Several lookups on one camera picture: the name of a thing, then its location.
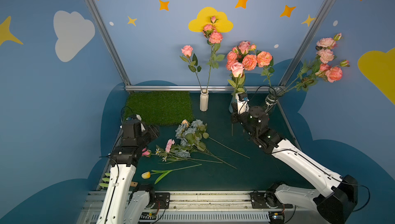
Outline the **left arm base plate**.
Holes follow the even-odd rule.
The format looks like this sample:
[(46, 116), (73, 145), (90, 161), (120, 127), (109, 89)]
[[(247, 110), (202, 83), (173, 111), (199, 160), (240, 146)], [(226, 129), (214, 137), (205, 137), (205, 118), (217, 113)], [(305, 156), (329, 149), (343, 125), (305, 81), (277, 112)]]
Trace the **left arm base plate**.
[(169, 209), (170, 205), (170, 196), (169, 192), (155, 192), (153, 195), (150, 195), (150, 201), (147, 205), (148, 209)]

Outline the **clear glass vase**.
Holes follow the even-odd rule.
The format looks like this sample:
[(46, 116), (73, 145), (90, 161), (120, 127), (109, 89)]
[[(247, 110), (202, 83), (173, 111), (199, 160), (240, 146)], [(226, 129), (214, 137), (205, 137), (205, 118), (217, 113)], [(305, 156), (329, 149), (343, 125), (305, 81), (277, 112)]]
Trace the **clear glass vase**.
[(285, 89), (281, 86), (269, 87), (268, 95), (265, 98), (263, 109), (266, 114), (271, 115), (280, 99), (285, 94)]

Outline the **aluminium rail front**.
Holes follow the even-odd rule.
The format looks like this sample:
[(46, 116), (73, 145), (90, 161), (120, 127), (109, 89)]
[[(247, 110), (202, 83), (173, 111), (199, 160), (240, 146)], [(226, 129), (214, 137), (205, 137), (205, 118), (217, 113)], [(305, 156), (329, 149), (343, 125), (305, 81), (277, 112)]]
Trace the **aluminium rail front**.
[[(132, 194), (142, 186), (128, 192)], [(138, 224), (330, 224), (319, 213), (300, 206), (294, 209), (253, 209), (253, 191), (155, 191), (169, 192), (169, 209), (143, 210)]]

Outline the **teal cylindrical vase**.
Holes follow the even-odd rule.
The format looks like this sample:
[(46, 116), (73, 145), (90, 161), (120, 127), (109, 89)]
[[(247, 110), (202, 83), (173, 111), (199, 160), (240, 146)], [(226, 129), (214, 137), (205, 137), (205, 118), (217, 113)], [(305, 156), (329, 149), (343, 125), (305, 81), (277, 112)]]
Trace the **teal cylindrical vase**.
[(234, 112), (234, 110), (233, 110), (233, 104), (237, 105), (237, 100), (236, 100), (236, 97), (235, 97), (234, 95), (232, 96), (232, 99), (231, 99), (231, 101), (230, 101), (229, 108), (228, 108), (228, 110), (229, 110), (230, 113), (233, 113), (233, 112)]

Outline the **blue hydrangea bunch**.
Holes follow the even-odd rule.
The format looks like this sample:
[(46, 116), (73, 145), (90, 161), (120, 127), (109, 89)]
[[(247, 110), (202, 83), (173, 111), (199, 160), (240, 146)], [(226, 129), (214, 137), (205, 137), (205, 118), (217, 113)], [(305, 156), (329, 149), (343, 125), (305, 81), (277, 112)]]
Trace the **blue hydrangea bunch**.
[(214, 158), (218, 163), (224, 163), (234, 169), (233, 165), (214, 155), (205, 144), (204, 140), (209, 138), (207, 123), (196, 119), (192, 122), (183, 120), (175, 131), (179, 144), (172, 145), (170, 153), (176, 158), (192, 159), (192, 153), (200, 153)]

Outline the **green artificial grass mat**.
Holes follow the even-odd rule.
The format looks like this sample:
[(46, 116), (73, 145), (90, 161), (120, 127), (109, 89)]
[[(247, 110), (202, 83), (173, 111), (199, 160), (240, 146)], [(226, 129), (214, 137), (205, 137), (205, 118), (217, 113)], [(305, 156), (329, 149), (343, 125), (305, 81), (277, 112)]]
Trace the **green artificial grass mat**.
[(127, 98), (121, 115), (124, 120), (140, 115), (147, 124), (159, 126), (177, 125), (183, 120), (194, 119), (190, 93), (184, 91), (135, 92)]

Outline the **aluminium frame back bar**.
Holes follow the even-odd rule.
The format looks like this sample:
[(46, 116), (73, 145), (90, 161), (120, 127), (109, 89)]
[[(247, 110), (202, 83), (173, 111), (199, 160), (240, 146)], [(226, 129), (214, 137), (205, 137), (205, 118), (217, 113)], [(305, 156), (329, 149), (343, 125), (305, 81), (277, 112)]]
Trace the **aluminium frame back bar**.
[[(219, 92), (232, 91), (234, 88), (232, 86), (209, 86), (209, 91)], [(246, 86), (247, 92), (268, 92), (271, 88), (268, 86)], [(200, 91), (199, 86), (164, 86), (164, 85), (126, 85), (126, 91)]]

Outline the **magenta rose single stem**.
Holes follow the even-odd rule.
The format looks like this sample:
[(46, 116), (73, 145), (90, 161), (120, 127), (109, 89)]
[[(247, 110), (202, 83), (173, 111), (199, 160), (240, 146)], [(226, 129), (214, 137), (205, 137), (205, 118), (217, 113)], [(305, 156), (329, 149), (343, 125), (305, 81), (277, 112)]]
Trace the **magenta rose single stem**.
[[(159, 153), (160, 153), (161, 151), (159, 150), (159, 149), (156, 149), (156, 151), (155, 151), (155, 155), (159, 155)], [(152, 151), (151, 150), (149, 150), (149, 149), (146, 149), (146, 148), (144, 148), (143, 150), (142, 150), (142, 155), (144, 156), (144, 157), (151, 157), (151, 155), (152, 155)]]

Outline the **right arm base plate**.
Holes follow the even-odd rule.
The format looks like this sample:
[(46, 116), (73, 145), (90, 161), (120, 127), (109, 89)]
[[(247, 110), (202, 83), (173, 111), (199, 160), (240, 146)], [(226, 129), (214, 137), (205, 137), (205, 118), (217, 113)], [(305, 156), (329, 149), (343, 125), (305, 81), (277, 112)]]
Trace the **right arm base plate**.
[(253, 209), (294, 209), (292, 204), (282, 204), (273, 192), (253, 191), (250, 199)]

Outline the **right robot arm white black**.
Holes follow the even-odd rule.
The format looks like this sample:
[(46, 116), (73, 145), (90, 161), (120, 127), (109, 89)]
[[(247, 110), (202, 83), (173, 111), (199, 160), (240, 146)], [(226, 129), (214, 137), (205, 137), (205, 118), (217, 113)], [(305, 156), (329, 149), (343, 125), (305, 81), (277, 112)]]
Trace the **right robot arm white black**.
[(251, 140), (296, 171), (312, 189), (273, 184), (263, 199), (269, 208), (292, 204), (316, 211), (331, 224), (344, 224), (358, 204), (358, 182), (350, 175), (341, 176), (322, 166), (268, 127), (269, 117), (259, 106), (231, 104), (232, 122), (240, 123)]

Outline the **white ribbed ceramic vase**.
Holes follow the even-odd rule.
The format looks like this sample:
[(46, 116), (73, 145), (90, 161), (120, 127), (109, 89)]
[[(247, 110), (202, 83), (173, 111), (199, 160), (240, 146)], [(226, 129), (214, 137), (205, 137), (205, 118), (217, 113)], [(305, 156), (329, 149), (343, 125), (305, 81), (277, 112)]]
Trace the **white ribbed ceramic vase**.
[(200, 111), (206, 112), (208, 110), (209, 91), (203, 89), (200, 93)]

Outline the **pink flower bunch on table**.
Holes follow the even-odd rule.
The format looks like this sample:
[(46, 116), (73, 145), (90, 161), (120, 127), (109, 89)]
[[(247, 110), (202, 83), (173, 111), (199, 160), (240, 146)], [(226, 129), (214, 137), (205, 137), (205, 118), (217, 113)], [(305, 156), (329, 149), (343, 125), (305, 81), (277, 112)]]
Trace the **pink flower bunch on table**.
[[(192, 157), (194, 153), (209, 156), (213, 159), (199, 159)], [(211, 153), (203, 142), (193, 142), (192, 144), (182, 141), (176, 144), (175, 140), (169, 139), (164, 149), (156, 146), (155, 155), (162, 159), (162, 162), (172, 163), (178, 161), (190, 161), (193, 163), (210, 162), (225, 163), (222, 159)]]

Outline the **yellow tulip with stem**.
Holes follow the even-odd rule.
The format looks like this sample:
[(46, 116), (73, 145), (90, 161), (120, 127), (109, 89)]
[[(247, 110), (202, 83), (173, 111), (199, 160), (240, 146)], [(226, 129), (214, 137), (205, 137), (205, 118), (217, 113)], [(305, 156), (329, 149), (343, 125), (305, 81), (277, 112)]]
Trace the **yellow tulip with stem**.
[(171, 170), (151, 170), (151, 171), (142, 173), (141, 178), (142, 179), (150, 179), (153, 175), (158, 175), (157, 179), (154, 182), (154, 184), (157, 185), (162, 179), (164, 179), (167, 175), (169, 175), (172, 172), (191, 169), (191, 168), (198, 167), (198, 166), (201, 166), (201, 164), (195, 164), (195, 165), (180, 167), (180, 168), (171, 169)]

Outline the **small pink rosebud stem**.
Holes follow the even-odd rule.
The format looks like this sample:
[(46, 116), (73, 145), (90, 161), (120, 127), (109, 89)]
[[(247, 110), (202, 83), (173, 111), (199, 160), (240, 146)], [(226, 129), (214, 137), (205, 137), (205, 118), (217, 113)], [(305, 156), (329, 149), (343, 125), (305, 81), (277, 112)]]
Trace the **small pink rosebud stem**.
[[(232, 92), (232, 96), (236, 96), (238, 92), (246, 92), (244, 89), (244, 82), (245, 82), (245, 74), (244, 74), (244, 66), (242, 63), (235, 63), (231, 67), (231, 79), (228, 80), (230, 86), (234, 88)], [(234, 124), (238, 122), (238, 114), (237, 114), (237, 105), (233, 104), (234, 112), (231, 113), (231, 135), (234, 133)]]

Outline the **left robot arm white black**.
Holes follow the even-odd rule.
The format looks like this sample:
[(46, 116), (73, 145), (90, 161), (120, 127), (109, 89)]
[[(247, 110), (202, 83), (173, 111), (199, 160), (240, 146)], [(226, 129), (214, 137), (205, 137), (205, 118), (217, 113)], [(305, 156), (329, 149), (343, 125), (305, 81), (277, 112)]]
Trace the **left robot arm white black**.
[(109, 155), (110, 181), (99, 214), (98, 224), (137, 224), (145, 208), (154, 203), (154, 190), (144, 187), (128, 192), (138, 161), (147, 145), (159, 137), (159, 127), (147, 125), (139, 115), (128, 117), (121, 125), (120, 142)]

